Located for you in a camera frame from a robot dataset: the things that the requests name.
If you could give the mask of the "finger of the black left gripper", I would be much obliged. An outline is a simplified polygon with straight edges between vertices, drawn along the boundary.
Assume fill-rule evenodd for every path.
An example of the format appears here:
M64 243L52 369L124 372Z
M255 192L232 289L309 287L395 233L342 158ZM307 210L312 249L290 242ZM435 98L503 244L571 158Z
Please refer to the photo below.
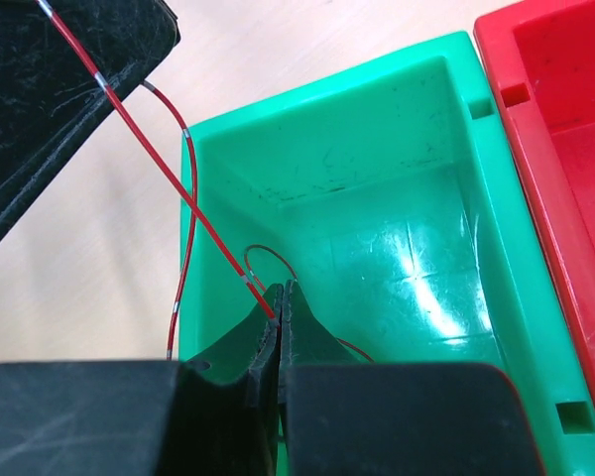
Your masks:
M180 40L165 1L53 1L117 96ZM113 107L34 1L0 1L0 241Z

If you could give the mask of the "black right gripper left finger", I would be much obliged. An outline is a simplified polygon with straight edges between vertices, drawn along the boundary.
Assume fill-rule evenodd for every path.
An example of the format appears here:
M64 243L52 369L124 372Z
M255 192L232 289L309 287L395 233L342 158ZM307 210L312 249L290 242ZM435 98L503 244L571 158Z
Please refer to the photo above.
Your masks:
M0 475L272 475L284 289L186 361L0 364Z

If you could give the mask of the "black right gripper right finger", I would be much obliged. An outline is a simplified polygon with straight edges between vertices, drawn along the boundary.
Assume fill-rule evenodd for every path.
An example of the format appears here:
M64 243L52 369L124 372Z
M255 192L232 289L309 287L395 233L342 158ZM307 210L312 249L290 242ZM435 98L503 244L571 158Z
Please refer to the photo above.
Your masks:
M296 281L281 310L280 400L292 475L541 475L522 402L499 368L360 363Z

